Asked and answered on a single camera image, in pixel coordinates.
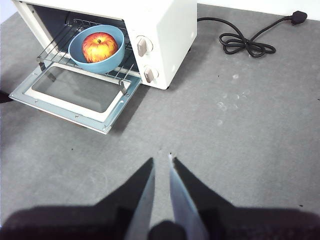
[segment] blue bowl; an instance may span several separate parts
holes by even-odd
[[[118,45],[118,51],[112,56],[99,62],[88,63],[82,52],[82,43],[87,36],[94,33],[107,33],[110,34]],[[68,48],[71,59],[83,70],[104,74],[112,71],[120,65],[125,55],[125,36],[123,32],[111,25],[97,25],[87,28],[80,32],[75,38],[72,39]]]

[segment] white toaster oven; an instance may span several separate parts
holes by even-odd
[[[10,97],[107,134],[140,84],[167,89],[197,36],[196,0],[12,0],[44,50]],[[122,30],[125,55],[115,70],[79,68],[68,47],[96,25]]]

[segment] apple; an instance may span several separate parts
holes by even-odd
[[[116,53],[116,40],[106,32],[95,32],[88,35],[82,43],[82,52],[88,63],[105,60]]]

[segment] oven door frame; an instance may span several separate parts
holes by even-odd
[[[130,72],[120,72],[120,75],[125,75],[121,78],[125,91],[122,91],[119,80],[116,77],[102,76],[88,72],[76,67],[67,66],[56,62],[46,62],[48,66],[44,71],[37,67],[10,95],[13,100],[44,111],[48,114],[62,118],[77,125],[89,128],[96,132],[107,134],[112,128],[113,124],[123,111],[142,80],[137,74]],[[108,106],[105,112],[97,112],[91,109],[79,106],[62,99],[49,96],[47,94],[35,91],[32,86],[41,79],[41,77],[51,68],[59,67],[76,73],[87,75],[88,77],[97,78],[102,81],[107,81],[111,84],[119,84],[119,92]]]

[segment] oven knob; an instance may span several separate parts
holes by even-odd
[[[140,57],[143,57],[146,53],[151,52],[154,48],[152,42],[145,36],[138,36],[136,40],[136,47],[138,49],[138,54]]]
[[[147,83],[151,83],[152,81],[154,81],[159,76],[159,73],[153,67],[146,66],[144,68],[144,76],[145,76],[146,82]]]

